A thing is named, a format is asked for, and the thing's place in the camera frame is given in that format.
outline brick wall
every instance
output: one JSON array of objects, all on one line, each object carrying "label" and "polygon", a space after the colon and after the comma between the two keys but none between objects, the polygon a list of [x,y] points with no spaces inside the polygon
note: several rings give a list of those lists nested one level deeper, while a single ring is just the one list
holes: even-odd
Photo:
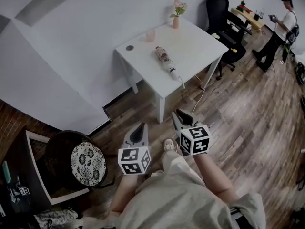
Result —
[{"label": "brick wall", "polygon": [[24,126],[28,131],[47,137],[59,131],[0,100],[0,163],[12,141]]}]

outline person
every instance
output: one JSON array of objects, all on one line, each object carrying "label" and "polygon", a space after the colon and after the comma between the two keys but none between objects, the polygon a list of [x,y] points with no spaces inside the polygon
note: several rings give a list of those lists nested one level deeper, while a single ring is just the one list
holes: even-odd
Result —
[{"label": "person", "polygon": [[259,194],[237,195],[231,181],[208,154],[194,155],[204,182],[185,159],[164,142],[163,170],[137,189],[137,175],[126,175],[117,188],[107,217],[117,229],[264,229]]},{"label": "person", "polygon": [[[272,20],[272,22],[277,24],[275,32],[263,49],[259,52],[252,50],[252,53],[257,58],[256,64],[264,72],[267,72],[268,68],[272,65],[277,49],[285,44],[287,33],[296,25],[296,13],[294,11],[292,0],[282,1],[289,12],[281,21],[278,19]],[[262,58],[265,56],[267,56],[265,62],[261,62]]]}]

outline black pants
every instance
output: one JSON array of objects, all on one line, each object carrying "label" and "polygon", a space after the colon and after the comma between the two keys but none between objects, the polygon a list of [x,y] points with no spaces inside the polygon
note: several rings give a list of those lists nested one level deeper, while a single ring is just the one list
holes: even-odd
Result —
[{"label": "black pants", "polygon": [[260,58],[267,56],[264,62],[264,68],[267,70],[275,58],[275,54],[279,46],[284,45],[284,41],[274,32],[273,36],[270,38],[269,42],[263,47],[261,51],[258,52]]}]

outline white pants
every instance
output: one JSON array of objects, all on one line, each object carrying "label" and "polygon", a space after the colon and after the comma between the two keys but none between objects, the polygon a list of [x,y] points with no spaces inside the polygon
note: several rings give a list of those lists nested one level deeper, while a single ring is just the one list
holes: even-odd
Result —
[{"label": "white pants", "polygon": [[190,168],[185,159],[180,154],[172,150],[165,151],[165,153],[162,155],[162,164],[164,171],[158,170],[157,172],[152,173],[152,177],[162,173],[173,175],[186,172],[198,177],[201,180],[198,174]]}]

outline office chair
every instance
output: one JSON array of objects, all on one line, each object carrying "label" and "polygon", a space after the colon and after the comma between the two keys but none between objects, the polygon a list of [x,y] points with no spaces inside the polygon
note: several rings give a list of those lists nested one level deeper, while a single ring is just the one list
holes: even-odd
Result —
[{"label": "office chair", "polygon": [[[219,41],[229,48],[229,51],[222,56],[218,64],[220,76],[217,76],[216,79],[220,80],[223,75],[221,61],[231,66],[231,71],[234,71],[235,66],[233,63],[240,60],[246,53],[246,49],[241,45],[244,33],[251,34],[251,32],[243,26],[240,18],[228,11],[228,0],[207,0],[206,7],[209,18],[209,29],[207,32],[209,34],[218,34],[220,36]],[[239,32],[231,29],[231,26],[227,23],[228,20],[240,29]]]}]

